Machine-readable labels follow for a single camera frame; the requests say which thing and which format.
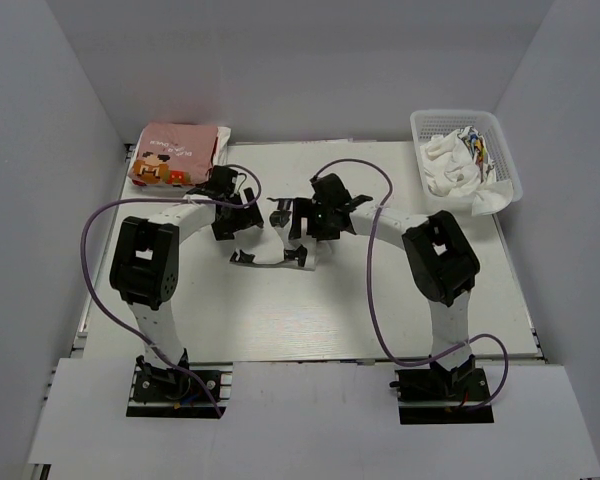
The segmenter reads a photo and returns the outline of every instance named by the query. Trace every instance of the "white table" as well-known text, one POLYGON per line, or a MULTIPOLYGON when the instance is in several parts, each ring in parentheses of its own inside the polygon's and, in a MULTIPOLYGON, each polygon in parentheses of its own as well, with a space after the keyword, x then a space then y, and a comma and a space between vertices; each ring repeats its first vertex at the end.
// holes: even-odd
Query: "white table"
MULTIPOLYGON (((385 169, 394 182, 391 206, 427 212, 410 142, 295 143, 240 145, 230 148, 230 163, 252 169, 266 197, 311 196, 309 178, 338 158, 361 158, 385 169)), ((380 199, 384 180, 368 167, 338 165, 352 193, 380 199)), ((123 198, 150 196, 127 183, 123 198)), ((261 200, 267 212, 269 202, 261 200)), ((109 286, 109 270, 120 222, 129 215, 147 217, 165 205, 120 207, 105 251, 97 290, 125 321, 135 324, 129 308, 109 286)), ((526 305, 492 217, 461 220, 481 263, 472 294, 470 334, 490 332, 513 355, 534 356, 526 305)), ((211 230, 192 236, 181 247, 180 279, 172 300, 182 343, 193 362, 325 360, 384 358, 367 309, 364 272, 367 238, 343 234, 331 257, 315 272, 265 269, 229 263, 231 242, 217 243, 211 230)), ((431 346, 426 300, 416 289, 404 251, 376 243, 374 291, 380 325, 393 353, 421 357, 431 346)), ((114 325, 94 305, 87 314, 85 358, 126 357, 142 353, 140 341, 114 325)), ((488 341, 473 345, 479 356, 499 356, 488 341)))

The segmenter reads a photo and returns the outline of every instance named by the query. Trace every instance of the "gray wall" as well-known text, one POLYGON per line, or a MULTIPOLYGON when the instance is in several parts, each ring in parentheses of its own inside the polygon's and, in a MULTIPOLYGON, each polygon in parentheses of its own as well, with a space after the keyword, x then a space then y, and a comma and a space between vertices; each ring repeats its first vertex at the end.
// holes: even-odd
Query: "gray wall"
POLYGON ((0 480, 20 478, 85 289, 82 223, 122 143, 43 0, 0 0, 0 480))
POLYGON ((496 113, 525 192, 506 238, 600 459, 600 1, 555 3, 496 113))
POLYGON ((492 111, 551 0, 48 0, 118 132, 403 139, 421 108, 492 111))

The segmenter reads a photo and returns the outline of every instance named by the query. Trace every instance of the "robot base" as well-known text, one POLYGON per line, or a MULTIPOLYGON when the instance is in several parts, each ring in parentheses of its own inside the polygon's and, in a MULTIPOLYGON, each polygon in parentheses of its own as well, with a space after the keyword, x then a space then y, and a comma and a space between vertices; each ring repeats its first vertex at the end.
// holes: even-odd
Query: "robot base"
POLYGON ((398 390, 401 425, 494 422, 490 405, 474 411, 466 408, 489 398, 482 368, 476 368, 452 390, 430 369, 397 370, 396 378, 391 387, 398 390))
MULTIPOLYGON (((191 367, 191 370, 207 384, 224 413, 231 394, 231 366, 196 366, 191 367)), ((218 414, 195 381, 191 380, 190 389, 180 398, 169 398, 152 384, 145 372, 136 367, 127 404, 127 417, 217 419, 218 414)))

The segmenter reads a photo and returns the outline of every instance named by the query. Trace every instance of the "plastic basket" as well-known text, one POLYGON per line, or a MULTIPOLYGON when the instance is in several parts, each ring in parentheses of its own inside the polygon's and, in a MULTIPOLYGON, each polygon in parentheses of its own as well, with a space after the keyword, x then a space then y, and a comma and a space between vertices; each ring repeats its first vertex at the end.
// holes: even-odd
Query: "plastic basket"
POLYGON ((471 209, 473 195, 448 198, 434 195, 429 190, 424 173, 423 158, 420 146, 427 143, 433 135, 448 135, 458 128, 473 125, 483 136, 487 144, 489 156, 493 159, 498 180, 510 179, 513 184, 513 201, 522 198, 522 186, 518 172, 513 164, 511 152, 504 139, 498 119, 489 112, 473 110, 418 110, 411 114, 411 131, 416 148, 416 158, 420 170, 420 180, 427 200, 432 209, 466 211, 471 209))

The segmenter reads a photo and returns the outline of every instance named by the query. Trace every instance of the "white basket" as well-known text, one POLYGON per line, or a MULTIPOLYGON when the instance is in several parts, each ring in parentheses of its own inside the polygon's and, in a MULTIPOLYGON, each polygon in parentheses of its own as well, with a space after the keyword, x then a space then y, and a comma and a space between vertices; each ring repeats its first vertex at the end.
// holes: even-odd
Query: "white basket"
POLYGON ((500 123, 494 115, 489 112, 472 110, 418 110, 411 114, 411 131, 413 132, 413 143, 416 148, 420 180, 422 181, 427 206, 433 210, 446 209, 456 212, 471 210, 473 195, 448 198, 431 193, 420 153, 420 146, 427 143, 433 135, 448 135, 452 131, 464 128, 467 125, 473 125, 484 136, 489 156, 493 159, 496 167, 496 178, 498 180, 511 179, 513 201, 520 200, 522 197, 520 178, 502 134, 500 123))

